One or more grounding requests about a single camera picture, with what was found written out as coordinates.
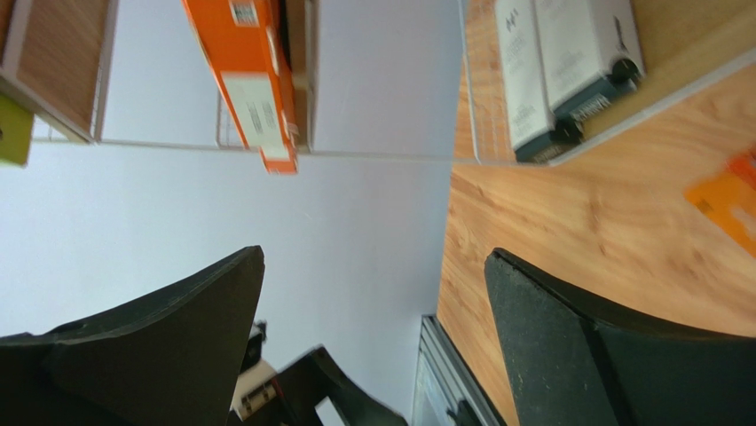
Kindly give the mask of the black green razor box large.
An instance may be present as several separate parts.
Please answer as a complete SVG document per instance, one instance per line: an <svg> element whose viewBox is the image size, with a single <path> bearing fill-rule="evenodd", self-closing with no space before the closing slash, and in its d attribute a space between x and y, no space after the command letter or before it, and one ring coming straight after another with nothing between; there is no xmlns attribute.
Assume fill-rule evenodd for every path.
<svg viewBox="0 0 756 426"><path fill-rule="evenodd" d="M1 95L1 162L26 166L35 115Z"/></svg>

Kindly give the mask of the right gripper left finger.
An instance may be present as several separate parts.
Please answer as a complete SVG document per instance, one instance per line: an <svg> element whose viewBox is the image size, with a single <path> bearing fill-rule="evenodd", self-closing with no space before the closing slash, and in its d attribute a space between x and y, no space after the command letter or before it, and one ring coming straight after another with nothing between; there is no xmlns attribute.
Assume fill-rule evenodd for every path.
<svg viewBox="0 0 756 426"><path fill-rule="evenodd" d="M1 340L4 425L223 425L264 280L242 248L107 311Z"/></svg>

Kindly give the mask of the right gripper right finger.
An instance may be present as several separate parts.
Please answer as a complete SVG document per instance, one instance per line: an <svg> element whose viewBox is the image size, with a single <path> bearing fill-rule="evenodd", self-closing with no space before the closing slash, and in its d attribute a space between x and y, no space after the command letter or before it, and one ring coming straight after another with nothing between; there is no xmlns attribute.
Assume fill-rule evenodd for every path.
<svg viewBox="0 0 756 426"><path fill-rule="evenodd" d="M755 341L651 316L496 248L484 278L522 425L752 425Z"/></svg>

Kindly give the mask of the orange Gillette Fusion razor box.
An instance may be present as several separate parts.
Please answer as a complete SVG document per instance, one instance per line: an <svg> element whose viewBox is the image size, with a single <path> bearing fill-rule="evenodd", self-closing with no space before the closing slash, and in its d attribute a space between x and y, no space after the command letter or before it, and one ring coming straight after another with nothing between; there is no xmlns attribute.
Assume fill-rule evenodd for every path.
<svg viewBox="0 0 756 426"><path fill-rule="evenodd" d="M188 21L244 148L270 174L298 171L294 85L278 1L184 0Z"/></svg>

